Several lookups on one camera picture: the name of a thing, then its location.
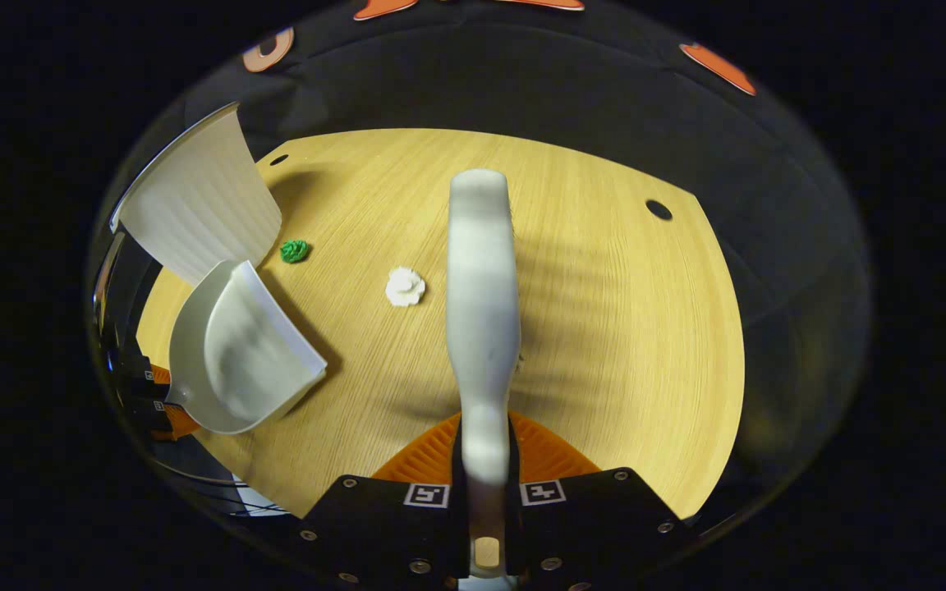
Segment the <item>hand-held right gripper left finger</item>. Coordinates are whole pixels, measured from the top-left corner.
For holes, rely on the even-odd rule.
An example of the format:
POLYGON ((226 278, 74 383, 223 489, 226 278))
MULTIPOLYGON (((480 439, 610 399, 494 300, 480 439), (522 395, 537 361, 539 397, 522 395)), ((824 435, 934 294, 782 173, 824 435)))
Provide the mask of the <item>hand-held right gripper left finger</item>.
POLYGON ((338 476, 301 521, 300 558, 351 590, 454 590, 470 574, 461 416, 361 478, 338 476))

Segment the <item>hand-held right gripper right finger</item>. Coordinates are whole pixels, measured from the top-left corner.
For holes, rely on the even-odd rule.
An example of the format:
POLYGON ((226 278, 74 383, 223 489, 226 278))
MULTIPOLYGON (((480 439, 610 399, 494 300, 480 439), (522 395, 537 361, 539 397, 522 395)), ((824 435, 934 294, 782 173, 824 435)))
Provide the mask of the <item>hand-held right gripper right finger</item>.
POLYGON ((693 529, 634 469, 598 468, 519 413, 509 422, 507 572, 522 590, 633 590, 693 550, 693 529))

